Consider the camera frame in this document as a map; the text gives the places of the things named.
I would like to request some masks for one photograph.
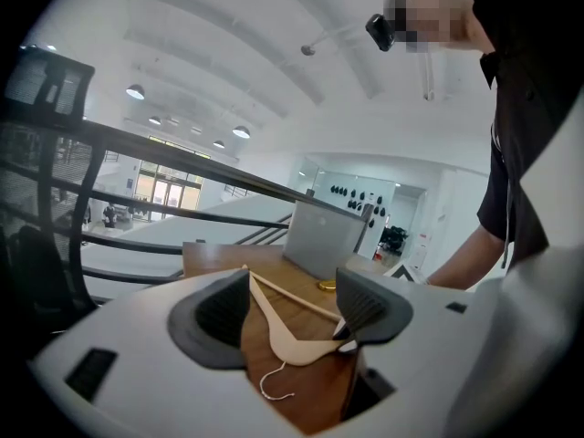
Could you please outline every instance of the handrail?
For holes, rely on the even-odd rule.
[[[22,167],[20,165],[4,161],[0,159],[0,167],[3,167],[11,172],[18,173],[23,177],[37,180],[38,179],[38,172],[27,169],[26,167]],[[68,192],[77,193],[79,194],[81,190],[81,185],[77,183],[68,182],[66,180],[58,179],[57,177],[51,177],[51,184],[57,188],[67,190]],[[267,221],[258,221],[255,219],[245,219],[242,217],[231,217],[226,215],[220,214],[210,214],[204,213],[201,211],[191,211],[188,209],[181,209],[175,208],[172,206],[165,206],[164,204],[158,203],[149,203],[144,202],[141,200],[135,200],[133,198],[129,198],[128,196],[122,196],[120,194],[113,194],[113,193],[106,193],[100,190],[92,190],[90,195],[91,198],[95,198],[97,200],[105,201],[105,202],[112,202],[117,204],[123,204],[125,206],[132,206],[132,207],[140,207],[141,209],[146,209],[148,211],[154,211],[163,214],[170,214],[176,215],[179,217],[187,217],[191,219],[199,219],[202,221],[211,221],[211,222],[219,222],[225,224],[238,224],[238,225],[251,225],[253,227],[268,227],[268,228],[277,228],[277,229],[287,229],[287,224],[281,223],[269,223]]]
[[[3,203],[2,201],[0,201],[0,209],[3,209],[7,213],[10,213],[11,215],[17,217],[21,221],[25,221],[26,223],[32,225],[40,225],[40,219],[37,216],[31,213],[27,213],[26,211],[21,211],[20,209],[17,209],[8,203]]]
[[[96,277],[98,279],[107,279],[109,281],[128,282],[130,284],[148,284],[159,286],[168,284],[177,280],[175,276],[139,276],[135,274],[116,273],[114,271],[105,271],[94,267],[83,266],[85,276]]]
[[[263,242],[264,240],[266,240],[267,238],[271,237],[273,234],[276,234],[280,231],[281,229],[274,229],[273,231],[268,232],[265,235],[262,235],[261,237],[259,237],[257,240],[255,240],[254,242],[252,242],[250,245],[258,245],[260,242]]]
[[[133,252],[157,253],[160,255],[182,255],[183,247],[176,245],[147,244],[143,242],[132,242],[122,238],[112,238],[103,235],[83,233],[83,240],[92,244],[111,246],[121,250],[131,250]]]
[[[171,277],[175,277],[175,280],[179,280],[184,276],[184,270],[181,268],[171,274]]]
[[[93,190],[89,196],[100,201],[123,204],[124,206],[140,206],[141,209],[146,209],[148,211],[155,211],[157,213],[163,214],[171,214],[179,217],[188,217],[191,219],[199,219],[201,221],[211,221],[224,224],[252,225],[253,227],[288,229],[287,224],[269,223],[267,221],[257,221],[256,219],[245,219],[243,217],[231,217],[227,215],[210,214],[204,213],[202,211],[191,211],[189,209],[165,206],[164,204],[148,203],[140,200],[134,200],[133,198],[129,198],[127,196],[101,192],[100,190]]]
[[[103,156],[104,162],[117,162],[120,158],[120,155],[114,151],[106,151],[105,156]]]
[[[292,214],[289,214],[289,215],[282,217],[282,219],[279,219],[277,222],[283,223],[284,221],[287,221],[290,217],[292,217]],[[241,240],[237,240],[237,242],[235,242],[234,245],[244,244],[248,240],[251,240],[252,238],[257,237],[258,235],[262,234],[263,232],[265,232],[269,228],[270,227],[264,227],[263,229],[259,229],[257,232],[253,232],[252,234],[248,235],[247,237],[244,237]]]
[[[282,238],[287,233],[288,233],[288,230],[285,230],[284,232],[282,232],[282,234],[276,235],[274,238],[272,238],[272,239],[268,240],[267,242],[265,242],[264,245],[272,245],[276,240],[279,240],[280,238]]]
[[[23,123],[38,126],[38,118],[29,109],[12,109],[11,117]],[[43,123],[43,128],[63,133],[62,128],[58,125]],[[251,173],[93,121],[84,120],[80,122],[74,130],[67,130],[67,136],[90,145],[102,144],[108,151],[115,151],[119,154],[140,158],[143,161],[170,167],[181,172],[199,175],[219,183],[233,185],[291,203],[300,201],[314,204],[353,219],[363,220],[356,214],[349,213],[332,204],[317,200],[280,184],[256,177]]]
[[[248,194],[252,194],[249,190],[244,190],[243,188],[239,188],[233,185],[226,185],[224,190],[230,193],[232,196],[237,196],[238,198],[245,198]]]

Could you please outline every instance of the mesh chair back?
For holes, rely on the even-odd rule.
[[[52,329],[89,313],[80,244],[103,160],[76,130],[94,68],[29,47],[5,86],[0,120],[0,225],[19,292]]]

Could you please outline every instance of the glass door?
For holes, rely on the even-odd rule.
[[[166,205],[178,208],[181,202],[181,195],[183,194],[183,186],[172,184],[168,194],[166,195]]]
[[[182,185],[165,182],[163,180],[157,180],[154,185],[152,202],[178,208],[181,203],[181,199],[183,198],[183,189],[184,187]],[[152,211],[150,218],[151,221],[160,221],[165,217],[166,214],[155,213]]]
[[[162,180],[157,180],[154,184],[154,194],[152,195],[152,202],[157,204],[166,204],[166,196],[168,192],[168,182],[163,182]],[[150,214],[151,221],[160,221],[163,219],[162,213],[156,213],[154,211]]]

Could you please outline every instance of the window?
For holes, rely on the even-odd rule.
[[[136,183],[136,192],[134,196],[139,196],[142,198],[147,198],[148,201],[152,196],[152,189],[154,188],[154,177],[149,177],[148,175],[140,174],[138,175],[138,182]]]
[[[184,191],[182,192],[182,201],[181,201],[182,209],[190,209],[192,211],[196,211],[197,204],[199,203],[199,193],[200,192],[201,192],[201,190],[199,190],[198,188],[185,186]]]
[[[178,150],[193,152],[197,156],[204,157],[205,159],[211,159],[211,156],[209,156],[208,154],[203,154],[202,152],[198,152],[185,146],[181,146],[180,144],[177,144],[172,141],[163,140],[162,138],[158,138],[156,136],[150,136],[149,139],[152,141],[161,142],[163,144],[166,144],[167,146],[171,146],[172,148],[176,148]],[[186,180],[187,182],[203,184],[203,177],[199,177],[192,173],[187,174],[187,172],[177,171],[176,169],[171,169],[170,167],[166,167],[164,165],[158,165],[152,162],[142,161],[140,168],[143,171],[154,172],[155,176],[160,175],[161,178],[166,178],[167,180],[175,178],[180,180]]]

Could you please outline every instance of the metal hook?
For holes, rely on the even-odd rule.
[[[295,395],[295,394],[294,394],[294,392],[290,392],[289,394],[287,394],[287,395],[285,395],[285,396],[282,396],[281,398],[273,398],[272,396],[269,396],[269,395],[267,395],[267,394],[266,394],[266,392],[264,391],[264,380],[265,380],[265,379],[266,379],[268,376],[270,376],[270,375],[273,375],[274,373],[277,373],[277,372],[279,372],[279,371],[282,371],[282,370],[284,369],[284,365],[286,365],[286,363],[285,363],[285,362],[284,362],[284,363],[282,363],[282,366],[281,366],[279,369],[277,369],[277,370],[274,370],[274,371],[270,371],[269,373],[266,373],[266,374],[265,374],[265,375],[262,377],[262,379],[259,381],[259,390],[262,392],[262,396],[264,396],[264,397],[265,397],[266,399],[268,399],[269,401],[282,401],[282,400],[283,400],[283,399],[285,399],[285,398],[290,398],[290,397],[292,397],[292,396],[294,396],[294,395]]]

